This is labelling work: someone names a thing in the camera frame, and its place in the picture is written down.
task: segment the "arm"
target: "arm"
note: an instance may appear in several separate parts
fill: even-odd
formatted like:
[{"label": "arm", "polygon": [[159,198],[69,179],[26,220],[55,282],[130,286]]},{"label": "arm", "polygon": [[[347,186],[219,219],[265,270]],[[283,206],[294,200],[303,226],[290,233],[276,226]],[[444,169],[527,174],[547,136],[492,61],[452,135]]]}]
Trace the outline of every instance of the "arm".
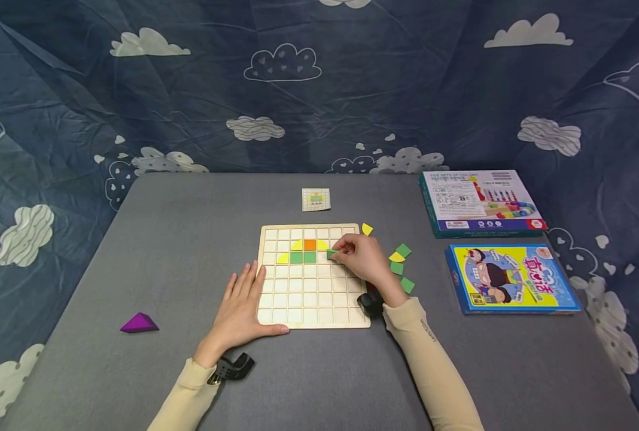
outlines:
[{"label": "arm", "polygon": [[456,367],[427,324],[418,298],[410,298],[391,273],[377,240],[344,235],[332,259],[370,281],[384,299],[387,329],[406,356],[415,385],[436,431],[482,431],[482,423]]},{"label": "arm", "polygon": [[257,321],[257,303],[265,275],[264,266],[257,273],[257,262],[252,266],[246,263],[240,277],[232,275],[211,331],[197,346],[193,358],[186,360],[186,366],[147,431],[196,429],[219,389],[219,382],[208,384],[207,380],[226,350],[262,336],[288,333],[287,326],[264,326]]}]

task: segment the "black object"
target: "black object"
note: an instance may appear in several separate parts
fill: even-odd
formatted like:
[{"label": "black object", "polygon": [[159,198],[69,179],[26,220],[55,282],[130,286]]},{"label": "black object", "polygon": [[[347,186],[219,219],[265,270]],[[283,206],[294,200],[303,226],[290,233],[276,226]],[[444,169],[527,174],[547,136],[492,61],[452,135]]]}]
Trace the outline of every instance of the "black object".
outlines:
[{"label": "black object", "polygon": [[367,317],[381,316],[384,300],[379,290],[369,290],[358,297],[358,303]]},{"label": "black object", "polygon": [[221,357],[219,362],[217,362],[217,370],[214,375],[222,380],[242,380],[248,375],[253,366],[255,366],[255,360],[249,357],[247,353],[241,353],[234,363],[225,357]]}]

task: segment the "hand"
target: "hand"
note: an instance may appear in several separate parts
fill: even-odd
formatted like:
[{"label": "hand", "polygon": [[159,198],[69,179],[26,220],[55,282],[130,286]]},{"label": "hand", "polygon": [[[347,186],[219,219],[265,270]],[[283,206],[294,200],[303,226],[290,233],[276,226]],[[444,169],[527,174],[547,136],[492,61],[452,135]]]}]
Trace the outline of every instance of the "hand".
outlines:
[{"label": "hand", "polygon": [[197,346],[193,360],[205,368],[214,367],[230,348],[250,343],[262,336],[288,334],[284,325],[261,325],[257,321],[257,304],[262,295],[266,268],[257,273],[257,261],[246,263],[238,277],[230,277],[214,325]]},{"label": "hand", "polygon": [[346,234],[333,246],[338,253],[331,255],[343,263],[362,280],[373,283],[390,307],[398,307],[407,300],[407,294],[391,272],[387,258],[372,236]]}]

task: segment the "blue backdrop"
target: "blue backdrop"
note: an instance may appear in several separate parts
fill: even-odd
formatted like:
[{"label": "blue backdrop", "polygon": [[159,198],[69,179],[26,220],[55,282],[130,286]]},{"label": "blue backdrop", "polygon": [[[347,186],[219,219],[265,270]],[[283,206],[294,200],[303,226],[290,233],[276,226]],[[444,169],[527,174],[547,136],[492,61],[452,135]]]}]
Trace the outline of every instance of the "blue backdrop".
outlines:
[{"label": "blue backdrop", "polygon": [[0,0],[0,418],[141,174],[447,168],[520,172],[639,409],[639,0]]}]

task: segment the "left hand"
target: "left hand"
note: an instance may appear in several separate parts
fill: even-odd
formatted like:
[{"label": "left hand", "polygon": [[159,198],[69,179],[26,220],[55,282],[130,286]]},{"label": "left hand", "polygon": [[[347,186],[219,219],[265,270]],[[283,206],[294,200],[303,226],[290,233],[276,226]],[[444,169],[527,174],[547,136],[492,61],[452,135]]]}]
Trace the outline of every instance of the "left hand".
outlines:
[{"label": "left hand", "polygon": [[202,367],[214,367],[219,358],[230,348],[250,343],[264,337],[288,334],[284,325],[261,325],[257,321],[257,304],[262,295],[262,283],[266,268],[257,273],[257,261],[246,263],[241,276],[229,278],[214,325],[197,346],[194,362]]}]

